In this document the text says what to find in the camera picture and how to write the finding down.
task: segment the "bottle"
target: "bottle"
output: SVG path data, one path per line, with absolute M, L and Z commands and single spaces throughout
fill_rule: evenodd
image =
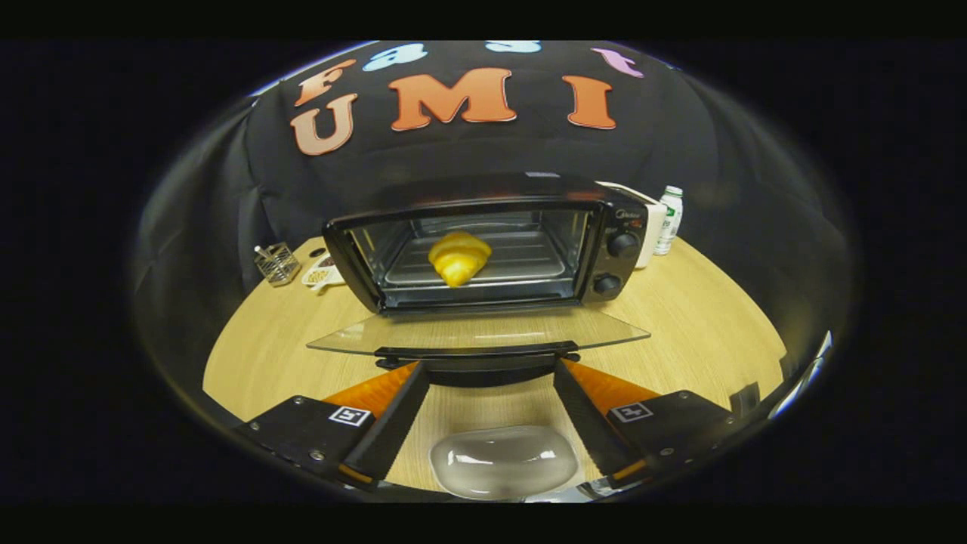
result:
M 664 195 L 660 202 L 668 206 L 664 223 L 661 224 L 659 243 L 655 246 L 655 255 L 665 255 L 671 249 L 671 241 L 678 234 L 678 225 L 682 223 L 682 190 L 671 185 L 665 186 Z

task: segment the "letter m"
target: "letter m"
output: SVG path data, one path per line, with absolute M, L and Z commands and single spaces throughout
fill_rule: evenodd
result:
M 427 74 L 397 79 L 390 83 L 390 88 L 399 96 L 399 118 L 391 127 L 402 132 L 429 125 L 431 119 L 424 114 L 423 106 L 440 121 L 449 123 L 464 102 L 469 102 L 462 115 L 464 121 L 513 121 L 517 113 L 507 107 L 504 92 L 504 81 L 510 76 L 510 70 L 478 68 L 464 74 L 453 87 Z

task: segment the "orange foam letter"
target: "orange foam letter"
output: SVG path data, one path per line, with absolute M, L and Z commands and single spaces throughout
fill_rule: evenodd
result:
M 582 76 L 564 76 L 562 79 L 574 89 L 574 113 L 568 120 L 578 127 L 610 130 L 618 126 L 607 114 L 607 95 L 611 85 L 604 81 Z
M 410 131 L 429 125 L 431 119 L 423 114 L 422 106 L 426 106 L 437 119 L 449 123 L 467 101 L 470 104 L 463 112 L 464 121 L 513 121 L 517 113 L 507 107 L 504 91 L 504 81 L 510 76 L 510 70 L 478 68 L 464 74 L 453 88 L 427 74 L 392 81 L 390 88 L 399 95 L 399 118 L 391 127 L 395 131 Z
M 299 86 L 302 87 L 302 96 L 296 101 L 296 107 L 305 104 L 322 93 L 330 89 L 326 83 L 334 83 L 342 76 L 342 69 L 356 64 L 356 59 L 349 59 L 345 62 L 336 64 L 329 70 L 324 70 L 315 76 L 306 79 Z
M 329 137 L 319 137 L 315 131 L 315 116 L 319 108 L 306 111 L 292 120 L 290 125 L 296 130 L 296 145 L 306 155 L 322 155 L 335 151 L 353 135 L 353 107 L 352 103 L 359 97 L 356 93 L 341 96 L 326 104 L 326 108 L 333 111 L 336 130 Z

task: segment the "croissant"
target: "croissant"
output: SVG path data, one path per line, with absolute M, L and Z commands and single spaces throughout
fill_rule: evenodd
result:
M 480 238 L 462 230 L 451 232 L 429 250 L 429 261 L 450 287 L 460 287 L 473 278 L 493 251 Z

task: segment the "oven control panel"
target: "oven control panel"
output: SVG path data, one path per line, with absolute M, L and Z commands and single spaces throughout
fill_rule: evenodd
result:
M 601 302 L 618 296 L 634 271 L 648 225 L 648 208 L 605 207 L 601 235 L 589 269 L 582 301 Z

